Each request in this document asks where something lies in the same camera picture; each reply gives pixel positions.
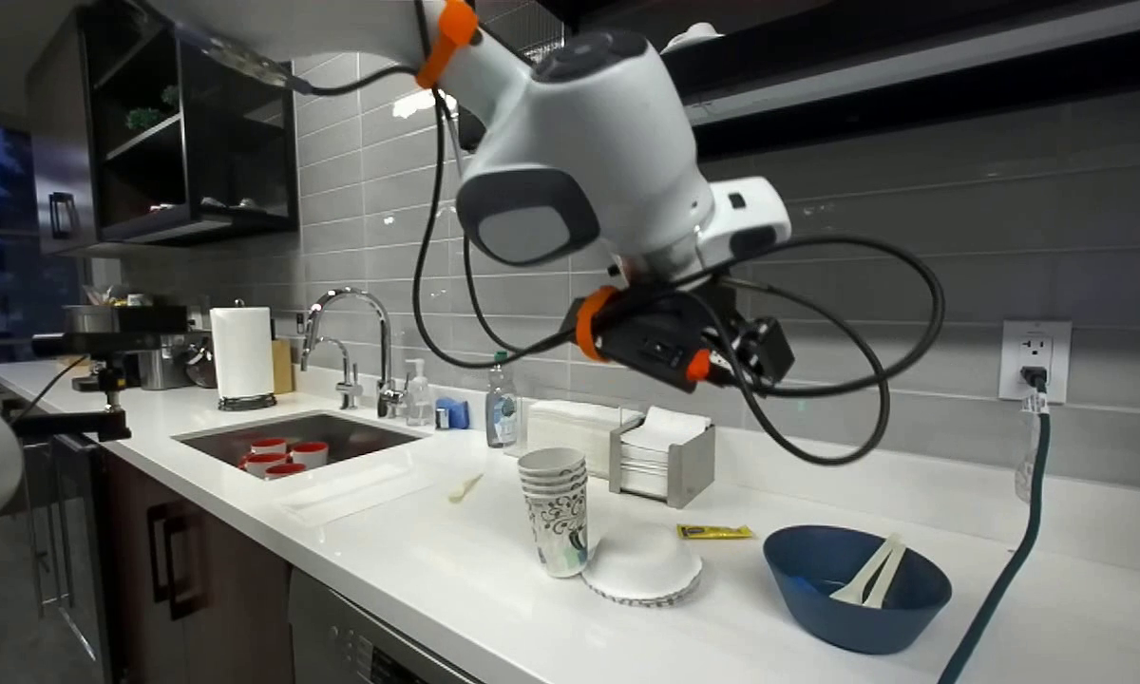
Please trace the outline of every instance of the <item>blue bowl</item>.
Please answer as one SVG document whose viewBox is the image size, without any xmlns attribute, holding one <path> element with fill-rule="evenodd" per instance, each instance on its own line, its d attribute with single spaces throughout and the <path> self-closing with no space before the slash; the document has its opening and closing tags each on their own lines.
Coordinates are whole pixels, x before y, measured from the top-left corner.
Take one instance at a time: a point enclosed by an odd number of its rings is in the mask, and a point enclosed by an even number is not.
<svg viewBox="0 0 1140 684">
<path fill-rule="evenodd" d="M 857 655 L 896 655 L 952 600 L 952 578 L 904 552 L 882 607 L 832 600 L 842 586 L 880 552 L 882 536 L 857 527 L 778 527 L 764 538 L 769 570 L 801 632 Z"/>
</svg>

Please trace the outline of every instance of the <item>window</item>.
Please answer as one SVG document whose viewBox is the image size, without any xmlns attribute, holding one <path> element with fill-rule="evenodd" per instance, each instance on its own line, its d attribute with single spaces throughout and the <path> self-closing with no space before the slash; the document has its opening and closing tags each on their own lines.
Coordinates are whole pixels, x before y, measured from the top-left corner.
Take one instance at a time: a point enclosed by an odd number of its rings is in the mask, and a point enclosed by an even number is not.
<svg viewBox="0 0 1140 684">
<path fill-rule="evenodd" d="M 31 357 L 31 336 L 60 327 L 75 300 L 75 263 L 41 258 L 35 227 L 31 138 L 0 127 L 0 360 Z"/>
</svg>

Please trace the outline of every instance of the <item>faucet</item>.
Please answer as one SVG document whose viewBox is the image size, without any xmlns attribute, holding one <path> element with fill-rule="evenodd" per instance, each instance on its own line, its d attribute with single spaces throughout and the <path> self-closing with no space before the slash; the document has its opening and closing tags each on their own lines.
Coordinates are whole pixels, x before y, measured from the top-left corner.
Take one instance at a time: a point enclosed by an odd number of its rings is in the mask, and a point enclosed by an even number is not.
<svg viewBox="0 0 1140 684">
<path fill-rule="evenodd" d="M 344 300 L 344 295 L 363 295 L 374 304 L 376 312 L 376 323 L 382 323 L 382 380 L 376 380 L 376 413 L 382 419 L 396 419 L 401 410 L 401 390 L 396 390 L 396 380 L 393 380 L 393 323 L 389 323 L 389 306 L 382 295 L 374 295 L 369 287 L 329 287 L 321 294 L 307 312 L 296 315 L 301 331 L 296 331 L 296 360 L 301 360 L 301 372 L 307 369 L 307 352 L 322 342 L 321 337 L 321 315 Z M 358 366 L 351 366 L 351 352 L 346 347 L 338 342 L 344 350 L 344 380 L 338 380 L 338 395 L 344 395 L 344 410 L 354 410 L 354 399 L 363 395 L 358 386 Z"/>
</svg>

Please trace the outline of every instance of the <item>paper towel roll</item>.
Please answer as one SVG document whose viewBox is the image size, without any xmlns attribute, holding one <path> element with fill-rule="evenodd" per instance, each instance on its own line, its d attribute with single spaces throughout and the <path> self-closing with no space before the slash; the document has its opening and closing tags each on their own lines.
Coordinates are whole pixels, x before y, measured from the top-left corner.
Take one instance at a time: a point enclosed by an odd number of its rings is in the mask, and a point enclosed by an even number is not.
<svg viewBox="0 0 1140 684">
<path fill-rule="evenodd" d="M 270 306 L 215 306 L 221 410 L 273 405 Z"/>
</svg>

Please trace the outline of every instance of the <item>stacked cups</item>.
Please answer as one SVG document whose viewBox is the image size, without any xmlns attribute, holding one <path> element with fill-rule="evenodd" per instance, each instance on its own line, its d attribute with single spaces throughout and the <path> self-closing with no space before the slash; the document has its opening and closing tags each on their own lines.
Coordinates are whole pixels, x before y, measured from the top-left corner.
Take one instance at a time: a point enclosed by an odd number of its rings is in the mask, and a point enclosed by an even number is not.
<svg viewBox="0 0 1140 684">
<path fill-rule="evenodd" d="M 586 456 L 572 448 L 541 448 L 517 465 L 543 570 L 552 578 L 578 578 L 591 562 Z"/>
</svg>

